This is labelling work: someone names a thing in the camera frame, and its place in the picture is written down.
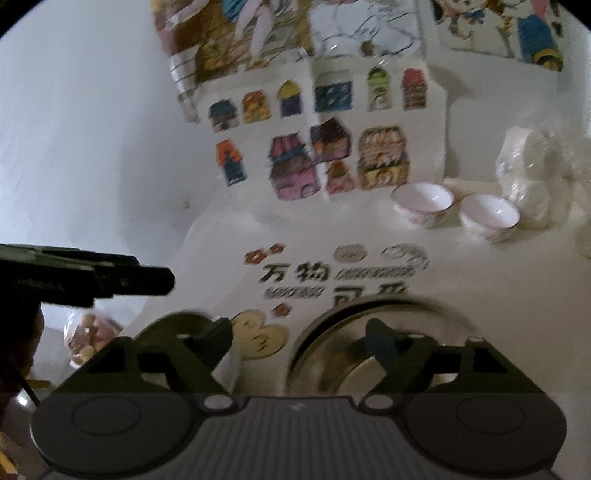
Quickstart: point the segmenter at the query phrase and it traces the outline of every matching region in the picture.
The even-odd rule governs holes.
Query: bowl rim
[[[514,212],[517,214],[517,221],[515,221],[515,223],[510,226],[495,226],[495,225],[490,225],[489,223],[486,223],[486,222],[481,222],[480,220],[476,220],[472,215],[469,215],[464,209],[464,201],[470,197],[472,197],[472,198],[491,197],[496,200],[500,200],[500,201],[504,202],[510,208],[512,208],[514,210]],[[496,230],[496,231],[510,230],[511,228],[515,228],[519,224],[519,222],[521,221],[521,213],[519,212],[519,209],[512,202],[510,202],[506,198],[499,197],[498,195],[491,195],[490,193],[471,193],[470,195],[466,195],[462,199],[462,201],[460,202],[460,213],[462,215],[467,216],[470,220],[472,220],[472,222],[477,223],[478,225],[485,226],[491,230]]]
[[[448,207],[442,209],[442,210],[422,210],[420,208],[413,208],[413,207],[409,207],[406,206],[402,203],[400,203],[397,199],[396,199],[396,191],[398,191],[398,189],[402,188],[402,187],[409,187],[409,186],[416,186],[419,184],[425,184],[425,185],[429,185],[429,186],[433,186],[436,187],[438,189],[441,189],[443,191],[445,191],[447,194],[449,194],[452,202],[449,204]],[[439,213],[443,213],[443,212],[447,212],[450,208],[452,208],[455,204],[456,204],[456,198],[454,197],[454,194],[452,193],[452,191],[450,189],[448,189],[445,185],[442,185],[441,183],[433,183],[432,181],[412,181],[409,183],[403,183],[402,185],[397,186],[392,193],[390,194],[390,199],[396,203],[397,205],[400,205],[402,208],[409,210],[410,212],[416,212],[416,213],[420,213],[423,215],[438,215]]]

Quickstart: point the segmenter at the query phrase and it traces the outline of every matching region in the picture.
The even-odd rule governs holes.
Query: flower sticker
[[[244,264],[258,265],[264,259],[266,259],[267,256],[267,252],[265,252],[262,248],[259,248],[253,252],[248,252],[246,255],[244,255]]]
[[[282,302],[277,307],[273,309],[273,315],[275,317],[287,317],[291,312],[291,305],[288,303]]]
[[[275,244],[269,249],[269,253],[271,255],[282,254],[283,250],[285,250],[284,244]]]

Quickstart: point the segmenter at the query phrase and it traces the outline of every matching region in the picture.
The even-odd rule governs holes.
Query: metal bowl
[[[379,318],[389,327],[429,335],[441,345],[462,346],[479,336],[460,313],[438,302],[407,295],[376,295],[349,301],[316,319],[297,339],[285,393],[347,395],[358,401],[385,376],[365,348],[365,325]],[[438,375],[435,384],[450,381]]]

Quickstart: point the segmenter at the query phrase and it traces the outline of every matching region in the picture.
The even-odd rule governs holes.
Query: black cable
[[[22,377],[19,371],[12,366],[12,364],[5,356],[0,356],[0,362],[2,362],[2,366],[4,367],[5,373],[8,376],[12,377],[12,379],[15,380],[25,392],[27,392],[29,398],[33,401],[35,406],[38,407],[41,402],[39,401],[39,398],[31,388],[31,386],[28,384],[27,380],[25,380]]]

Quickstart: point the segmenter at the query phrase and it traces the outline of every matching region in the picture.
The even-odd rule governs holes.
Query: white wall
[[[506,129],[541,105],[583,118],[581,26],[577,60],[567,53],[556,74],[448,51],[429,1],[420,9],[433,76],[449,91],[449,175],[492,179]],[[46,0],[0,41],[0,66],[0,242],[166,262],[219,183],[213,134],[184,122],[150,0]],[[118,305],[123,323],[140,307]],[[61,310],[45,312],[63,324]]]

